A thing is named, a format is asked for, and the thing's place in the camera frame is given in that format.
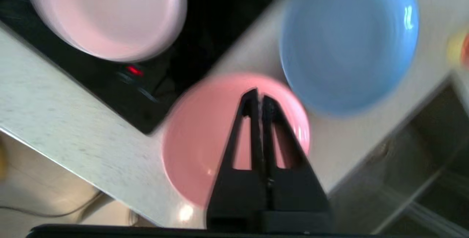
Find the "bowl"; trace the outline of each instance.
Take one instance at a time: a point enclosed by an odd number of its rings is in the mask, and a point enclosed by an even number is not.
[[[355,115],[397,87],[418,29],[417,0],[290,0],[280,38],[283,71],[307,108]]]
[[[247,73],[209,78],[182,96],[167,118],[162,158],[169,181],[188,201],[206,208],[216,179],[221,156],[233,126],[241,96],[257,88],[277,100],[303,151],[310,147],[308,117],[300,101],[274,79]],[[276,140],[278,166],[284,167],[280,153],[282,142]],[[249,120],[243,120],[233,167],[250,169]]]
[[[37,13],[75,48],[115,62],[167,49],[182,30],[187,0],[32,0]]]

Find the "blue bowl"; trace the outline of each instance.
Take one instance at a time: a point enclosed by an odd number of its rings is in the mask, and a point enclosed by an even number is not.
[[[418,29],[416,0],[291,0],[280,38],[283,71],[308,108],[357,114],[404,77]]]

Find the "cable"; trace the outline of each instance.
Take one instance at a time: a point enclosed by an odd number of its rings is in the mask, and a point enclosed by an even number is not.
[[[72,210],[68,213],[63,213],[63,214],[55,214],[55,215],[54,214],[45,214],[45,213],[30,211],[28,209],[9,207],[9,206],[0,206],[0,209],[12,210],[12,211],[16,211],[16,212],[19,212],[19,213],[24,213],[24,214],[27,214],[27,215],[41,217],[41,218],[61,218],[61,217],[68,216],[70,214],[76,213],[77,211],[81,210],[82,208],[85,208],[87,205],[93,203],[94,201],[96,201],[102,195],[104,195],[104,192],[99,191],[98,193],[96,193],[96,195],[94,195],[89,201],[85,202],[82,206],[80,206],[80,207],[78,207],[78,208],[76,208],[76,209],[74,209],[74,210]]]

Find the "red indicator light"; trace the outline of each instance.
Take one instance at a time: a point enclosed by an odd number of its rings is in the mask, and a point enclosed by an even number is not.
[[[127,70],[135,76],[144,76],[144,72],[137,69],[135,66],[127,66]]]

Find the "floor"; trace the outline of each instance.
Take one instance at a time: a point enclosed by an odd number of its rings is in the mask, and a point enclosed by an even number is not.
[[[76,209],[98,192],[86,181],[1,132],[0,144],[7,155],[7,176],[0,179],[0,206],[56,215]],[[77,223],[81,213],[41,218],[0,209],[0,237],[25,237],[32,227],[44,223]],[[128,225],[129,209],[112,201],[84,223]]]

